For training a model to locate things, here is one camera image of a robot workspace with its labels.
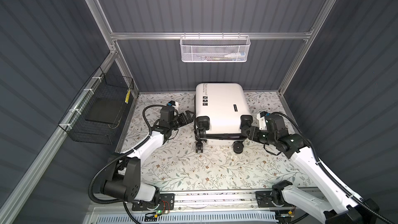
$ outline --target black wire basket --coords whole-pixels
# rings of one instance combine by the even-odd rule
[[[91,89],[84,89],[87,93],[75,109],[71,109],[73,103],[71,104],[64,116],[73,111],[72,117],[68,123],[58,123],[59,127],[73,141],[96,144],[117,143],[133,101],[133,85],[133,79],[130,77],[102,73]],[[112,121],[106,123],[87,120],[98,101],[119,102],[120,107],[117,107],[118,112],[116,109],[117,114],[115,112],[116,117],[112,118]]]

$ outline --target yellow object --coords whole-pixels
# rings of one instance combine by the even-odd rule
[[[125,103],[128,103],[128,102],[129,102],[129,98],[130,98],[130,92],[131,92],[131,89],[129,89],[129,90],[127,91],[127,95],[126,95]]]

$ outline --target floral tablecloth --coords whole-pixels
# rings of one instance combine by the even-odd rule
[[[141,94],[123,144],[127,150],[148,133],[142,118],[142,110],[149,105],[165,105],[173,100],[180,103],[180,112],[194,111],[194,93]],[[245,93],[250,111],[257,124],[256,114],[261,111],[285,112],[276,92]],[[146,111],[153,124],[159,118],[159,108]],[[290,123],[286,123],[294,133]],[[189,191],[213,189],[258,189],[271,188],[281,180],[289,180],[297,187],[315,187],[315,184],[299,167],[283,154],[268,154],[261,144],[246,140],[244,150],[237,155],[231,146],[203,145],[203,153],[195,152],[193,123],[173,132],[172,137],[152,156],[141,164],[141,180],[160,187],[162,191]],[[277,153],[271,146],[269,151]]]

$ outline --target black mounting plate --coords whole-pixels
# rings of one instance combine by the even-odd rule
[[[256,200],[259,208],[273,208],[277,207],[272,203],[272,198],[271,198],[271,190],[267,191],[256,191]],[[283,207],[292,207],[291,204],[285,202]]]
[[[139,203],[133,202],[132,203],[132,207],[131,210],[132,211],[156,211],[156,210],[173,210],[174,208],[174,194],[160,194],[160,204],[159,206],[156,207],[156,209],[154,209],[155,206],[151,206],[150,204],[148,204],[145,201],[140,201]]]

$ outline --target corrugated gray panel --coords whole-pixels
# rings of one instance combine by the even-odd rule
[[[108,52],[84,0],[0,0],[0,173],[7,178],[0,187],[1,205],[50,138],[73,97]],[[87,152],[85,161],[71,166],[77,163],[74,154],[84,150],[82,146],[69,144],[60,149],[60,154],[69,153],[71,157],[51,164],[59,170],[53,178],[68,170],[71,178],[72,171],[89,177],[84,171],[88,167],[86,161],[99,163],[97,157],[104,152],[100,150],[98,155]],[[53,214],[69,213],[75,223],[81,221],[84,215],[75,214],[76,207],[62,205],[62,201],[75,198],[70,194],[69,199],[65,199],[62,187],[65,182],[53,184],[51,191],[50,188],[47,192],[39,191],[45,182],[45,179],[39,182],[21,216],[33,221],[52,211]],[[85,195],[86,185],[80,187],[80,194]],[[73,205],[85,210],[87,201],[75,199]]]
[[[398,0],[338,0],[286,91],[330,168],[398,221]]]
[[[325,0],[99,0],[114,32],[303,32]]]
[[[247,62],[181,61],[178,40],[119,40],[140,91],[191,91],[202,82],[235,82],[243,89],[278,89],[301,40],[253,40]]]

